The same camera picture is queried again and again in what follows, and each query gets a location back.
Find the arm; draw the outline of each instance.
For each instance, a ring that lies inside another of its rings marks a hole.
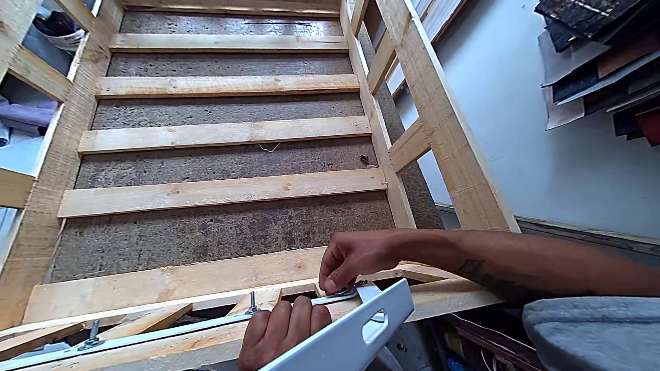
[[[660,296],[660,270],[554,238],[475,230],[393,229],[332,237],[319,274],[335,292],[358,274],[418,261],[470,279],[509,302],[583,295]]]

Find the finger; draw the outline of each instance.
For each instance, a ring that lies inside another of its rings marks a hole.
[[[271,313],[267,310],[260,310],[252,315],[247,324],[246,334],[243,336],[243,349],[249,349],[263,339],[268,326],[268,319]]]
[[[344,261],[342,265],[328,275],[325,280],[325,291],[340,291],[343,287],[347,287],[354,282],[358,274],[360,274],[360,270],[354,264]]]
[[[289,318],[291,317],[291,304],[285,300],[281,300],[271,311],[271,317],[268,319],[268,327],[266,334],[263,336],[263,341],[268,344],[281,343],[286,337],[288,331]]]
[[[319,287],[321,287],[321,290],[328,292],[336,292],[336,290],[329,290],[327,282],[328,276],[330,276],[330,273],[334,272],[334,270],[344,261],[344,255],[339,251],[338,240],[339,235],[335,233],[330,239],[330,244],[328,244],[328,247],[325,249],[323,259],[321,259]]]
[[[288,333],[284,339],[284,350],[295,347],[298,343],[310,337],[312,321],[312,301],[307,296],[299,296],[293,303]]]
[[[325,326],[332,323],[330,311],[324,305],[317,304],[312,307],[312,322],[310,325],[310,336],[321,331]]]

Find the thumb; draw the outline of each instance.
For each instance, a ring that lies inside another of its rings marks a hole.
[[[328,275],[328,278],[325,282],[325,289],[329,292],[338,292],[343,287],[348,285],[348,283],[358,276],[358,271],[352,264],[344,261],[339,268],[335,269],[334,272]]]

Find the hand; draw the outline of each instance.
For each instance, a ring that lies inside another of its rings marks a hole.
[[[306,296],[299,296],[291,308],[278,302],[272,312],[260,310],[252,315],[238,356],[240,371],[254,371],[295,347],[332,322],[323,305],[312,306]]]
[[[392,269],[402,260],[397,253],[410,230],[388,229],[335,233],[323,254],[319,286],[332,293],[355,282],[358,275]]]

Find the white wall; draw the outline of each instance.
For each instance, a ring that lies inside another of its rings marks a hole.
[[[615,137],[605,115],[545,131],[536,3],[471,0],[436,48],[496,181],[515,215],[660,238],[660,147]],[[410,96],[397,107],[408,127]],[[432,154],[419,163],[434,200],[451,204]]]

